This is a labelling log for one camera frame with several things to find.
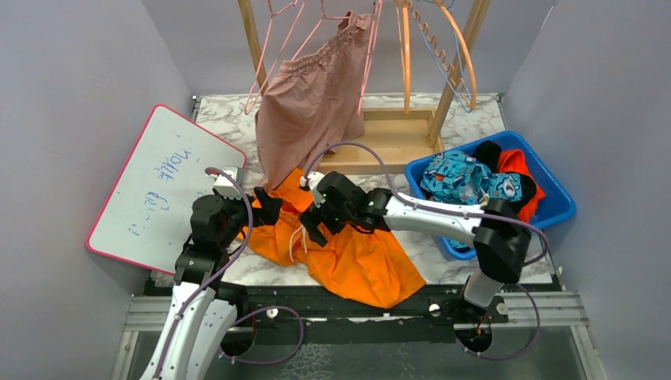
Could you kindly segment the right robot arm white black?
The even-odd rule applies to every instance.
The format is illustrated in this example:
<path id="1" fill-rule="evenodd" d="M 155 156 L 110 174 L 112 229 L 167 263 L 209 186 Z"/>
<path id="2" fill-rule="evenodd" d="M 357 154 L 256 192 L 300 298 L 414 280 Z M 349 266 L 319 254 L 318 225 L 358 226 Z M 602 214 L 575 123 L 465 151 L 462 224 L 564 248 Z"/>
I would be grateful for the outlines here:
<path id="1" fill-rule="evenodd" d="M 473 248 L 479 267 L 468 278 L 457 313 L 465 321 L 484 316 L 498 292 L 518 283 L 531 242 L 529 228 L 502 200 L 486 205 L 454 205 L 417 199 L 392 189 L 363 191 L 341 173 L 311 172 L 299 187 L 313 198 L 300 223 L 320 246 L 323 230 L 338 234 L 350 226 L 360 234 L 410 231 L 459 241 Z"/>

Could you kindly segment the black shorts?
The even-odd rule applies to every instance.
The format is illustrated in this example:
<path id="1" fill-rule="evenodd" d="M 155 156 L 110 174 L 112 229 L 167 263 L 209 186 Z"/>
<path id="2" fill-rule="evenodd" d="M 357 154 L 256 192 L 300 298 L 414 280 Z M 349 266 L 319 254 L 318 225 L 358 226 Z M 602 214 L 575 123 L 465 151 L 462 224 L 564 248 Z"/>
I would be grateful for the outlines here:
<path id="1" fill-rule="evenodd" d="M 489 185 L 487 194 L 492 199 L 504 199 L 517 214 L 535 194 L 534 182 L 519 173 L 501 173 L 497 170 L 499 155 L 504 149 L 497 143 L 486 140 L 474 150 L 473 157 L 488 167 Z"/>

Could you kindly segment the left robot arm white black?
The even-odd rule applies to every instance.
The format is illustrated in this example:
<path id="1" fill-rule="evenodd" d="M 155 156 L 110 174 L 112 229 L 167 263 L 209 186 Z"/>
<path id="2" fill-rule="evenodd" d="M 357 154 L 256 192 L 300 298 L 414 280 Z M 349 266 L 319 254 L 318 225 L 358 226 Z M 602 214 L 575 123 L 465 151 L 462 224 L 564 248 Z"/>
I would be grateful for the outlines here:
<path id="1" fill-rule="evenodd" d="M 175 264 L 169 313 L 143 379 L 202 379 L 227 330 L 248 317 L 245 286 L 222 281 L 228 248 L 245 227 L 274 225 L 282 200 L 217 192 L 192 204 L 191 234 Z"/>

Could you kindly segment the blue shark print shorts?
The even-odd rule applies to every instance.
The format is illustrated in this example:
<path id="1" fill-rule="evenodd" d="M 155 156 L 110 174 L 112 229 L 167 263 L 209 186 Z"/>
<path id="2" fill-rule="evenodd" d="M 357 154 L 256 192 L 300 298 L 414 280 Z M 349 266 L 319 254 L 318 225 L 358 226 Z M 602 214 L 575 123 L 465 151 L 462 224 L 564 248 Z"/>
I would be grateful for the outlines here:
<path id="1" fill-rule="evenodd" d="M 504 200 L 487 194 L 490 175 L 488 167 L 472 155 L 448 151 L 431 159 L 419 186 L 427 199 L 441 203 L 475 205 Z"/>

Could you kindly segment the orange shorts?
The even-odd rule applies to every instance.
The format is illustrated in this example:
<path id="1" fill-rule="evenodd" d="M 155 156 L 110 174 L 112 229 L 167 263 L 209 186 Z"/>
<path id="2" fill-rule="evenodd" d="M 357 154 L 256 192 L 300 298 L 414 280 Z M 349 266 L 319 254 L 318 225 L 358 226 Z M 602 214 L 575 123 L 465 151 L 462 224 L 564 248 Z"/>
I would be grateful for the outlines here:
<path id="1" fill-rule="evenodd" d="M 390 232 L 360 234 L 351 226 L 340 233 L 321 232 L 327 238 L 321 247 L 311 241 L 298 216 L 312 203 L 312 196 L 299 188 L 303 176 L 294 169 L 270 196 L 283 205 L 273 226 L 254 228 L 249 248 L 281 266 L 304 264 L 309 275 L 341 298 L 389 309 L 425 285 L 411 259 Z"/>

